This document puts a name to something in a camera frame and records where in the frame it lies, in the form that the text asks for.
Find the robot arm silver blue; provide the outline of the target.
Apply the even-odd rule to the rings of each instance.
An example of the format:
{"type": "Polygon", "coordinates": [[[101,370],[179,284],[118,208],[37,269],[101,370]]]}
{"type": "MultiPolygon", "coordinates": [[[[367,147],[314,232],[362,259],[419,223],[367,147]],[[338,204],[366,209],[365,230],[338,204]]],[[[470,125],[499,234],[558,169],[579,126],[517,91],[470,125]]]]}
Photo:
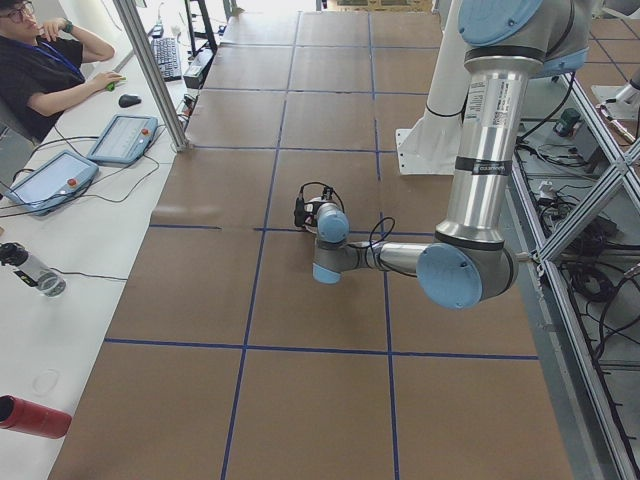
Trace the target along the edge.
{"type": "Polygon", "coordinates": [[[446,217],[429,244],[352,242],[344,209],[328,196],[298,204],[315,233],[313,276],[337,283],[360,268],[414,276],[449,309],[501,295],[517,260],[498,222],[528,83],[585,62],[590,1],[455,1],[448,11],[423,116],[397,131],[405,174],[453,177],[446,217]]]}

